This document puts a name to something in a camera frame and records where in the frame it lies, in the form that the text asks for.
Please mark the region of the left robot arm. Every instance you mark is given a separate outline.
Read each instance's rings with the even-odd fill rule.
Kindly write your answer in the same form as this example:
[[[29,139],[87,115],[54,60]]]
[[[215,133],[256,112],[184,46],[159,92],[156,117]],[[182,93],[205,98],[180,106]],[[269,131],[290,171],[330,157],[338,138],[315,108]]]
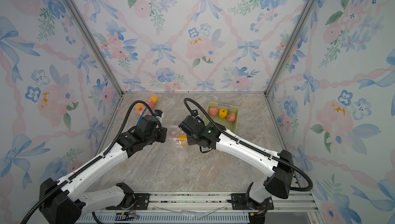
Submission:
[[[134,191],[124,182],[88,192],[87,189],[106,172],[127,160],[145,146],[164,143],[167,129],[161,116],[147,115],[135,128],[122,133],[113,146],[58,180],[46,179],[40,186],[39,211],[50,224],[74,224],[81,216],[107,207],[129,209],[136,204]]]

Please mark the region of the green plastic basket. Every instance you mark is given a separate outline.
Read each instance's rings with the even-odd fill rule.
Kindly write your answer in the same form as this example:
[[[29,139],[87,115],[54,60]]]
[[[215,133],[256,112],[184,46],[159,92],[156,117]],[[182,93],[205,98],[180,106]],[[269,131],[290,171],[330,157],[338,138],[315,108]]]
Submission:
[[[213,121],[236,133],[239,107],[210,101],[206,111]]]

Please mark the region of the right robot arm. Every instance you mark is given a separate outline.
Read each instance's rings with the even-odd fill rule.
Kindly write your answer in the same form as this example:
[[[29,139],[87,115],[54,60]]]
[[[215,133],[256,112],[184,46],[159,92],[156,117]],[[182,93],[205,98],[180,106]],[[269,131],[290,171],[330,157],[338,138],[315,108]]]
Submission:
[[[292,158],[290,153],[285,150],[278,153],[255,146],[225,126],[216,122],[206,125],[198,117],[187,116],[179,128],[186,134],[189,145],[231,154],[264,174],[261,180],[249,185],[244,200],[233,200],[232,203],[260,211],[269,207],[272,196],[281,199],[289,197],[294,170],[275,159],[284,159],[289,163]]]

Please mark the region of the blue zipper clear bag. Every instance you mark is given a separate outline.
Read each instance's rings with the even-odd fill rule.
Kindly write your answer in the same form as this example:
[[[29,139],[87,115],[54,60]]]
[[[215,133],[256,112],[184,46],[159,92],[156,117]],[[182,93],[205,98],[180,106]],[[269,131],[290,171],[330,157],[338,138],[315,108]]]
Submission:
[[[139,114],[139,119],[138,119],[136,125],[132,127],[132,131],[137,128],[137,126],[140,123],[142,117],[144,117],[145,115],[150,115],[151,113],[149,111],[149,108],[146,107],[146,109],[143,112],[138,112],[138,114]]]

